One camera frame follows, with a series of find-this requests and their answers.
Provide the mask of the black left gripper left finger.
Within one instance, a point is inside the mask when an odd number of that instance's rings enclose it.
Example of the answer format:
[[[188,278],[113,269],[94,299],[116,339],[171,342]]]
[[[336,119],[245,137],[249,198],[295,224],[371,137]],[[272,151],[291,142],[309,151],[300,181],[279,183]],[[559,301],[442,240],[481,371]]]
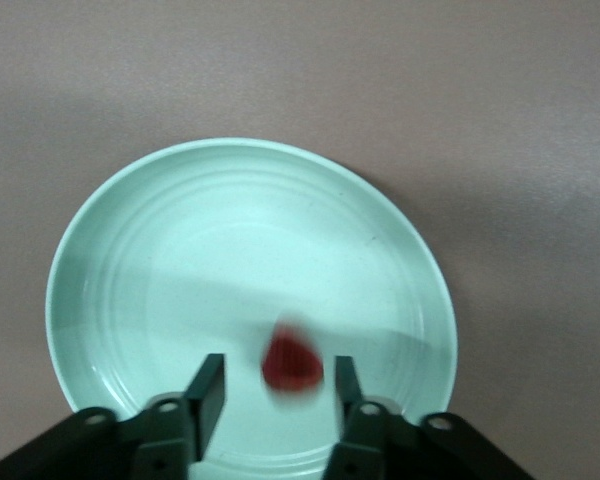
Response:
[[[72,477],[187,479],[204,459],[225,397],[225,357],[209,354],[184,391],[158,395],[126,420],[111,409],[83,410],[93,436],[73,461]]]

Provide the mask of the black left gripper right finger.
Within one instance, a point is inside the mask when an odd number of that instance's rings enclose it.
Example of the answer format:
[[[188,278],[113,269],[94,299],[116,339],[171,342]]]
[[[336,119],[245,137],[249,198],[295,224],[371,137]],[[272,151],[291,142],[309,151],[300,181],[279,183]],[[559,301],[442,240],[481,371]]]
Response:
[[[476,479],[478,475],[444,442],[458,432],[449,415],[436,413],[412,424],[378,400],[363,395],[354,359],[335,359],[341,434],[326,479]]]

